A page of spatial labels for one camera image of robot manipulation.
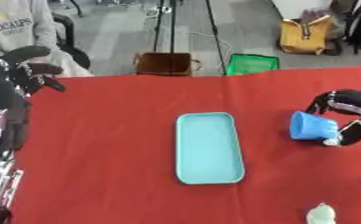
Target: blue plastic cup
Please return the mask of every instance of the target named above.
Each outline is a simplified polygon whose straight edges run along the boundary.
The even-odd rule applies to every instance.
[[[338,125],[336,121],[296,111],[291,118],[290,133],[291,138],[297,140],[334,138]]]

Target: green basket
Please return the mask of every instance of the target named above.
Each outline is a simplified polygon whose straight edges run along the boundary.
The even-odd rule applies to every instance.
[[[280,60],[278,57],[234,53],[231,56],[227,75],[260,74],[279,69]]]

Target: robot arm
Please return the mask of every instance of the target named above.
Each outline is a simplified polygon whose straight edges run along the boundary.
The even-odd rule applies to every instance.
[[[24,64],[48,53],[45,47],[27,46],[0,57],[0,224],[10,221],[9,207],[24,174],[14,168],[14,152],[26,139],[31,107],[26,98],[45,86],[65,91],[57,80],[47,76],[60,74],[60,67]]]
[[[306,112],[323,115],[327,111],[349,116],[360,116],[357,120],[348,123],[339,130],[335,139],[326,139],[324,144],[328,146],[347,146],[361,140],[361,91],[337,90],[318,95]]]

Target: person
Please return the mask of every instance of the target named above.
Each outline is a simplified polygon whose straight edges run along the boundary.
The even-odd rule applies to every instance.
[[[50,55],[29,62],[62,67],[64,71],[60,77],[92,76],[57,46],[55,24],[47,0],[0,0],[0,56],[23,46],[50,48]]]

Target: floor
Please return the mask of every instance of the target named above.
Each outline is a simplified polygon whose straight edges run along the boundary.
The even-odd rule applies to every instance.
[[[146,10],[159,0],[131,1],[132,7],[95,5],[94,0],[80,0],[85,17],[78,18],[75,9],[53,8],[70,15],[75,21],[77,45],[92,59],[94,74],[133,74],[136,54],[151,52],[155,17],[147,17]],[[202,62],[202,70],[195,76],[221,75],[215,40],[204,0],[184,0],[178,9],[176,51],[192,53]],[[228,63],[232,53],[256,53],[280,58],[281,69],[361,66],[361,53],[354,55],[346,46],[339,57],[297,55],[276,48],[280,14],[270,0],[210,0],[221,39],[221,47]],[[169,49],[170,15],[164,16],[159,48]]]

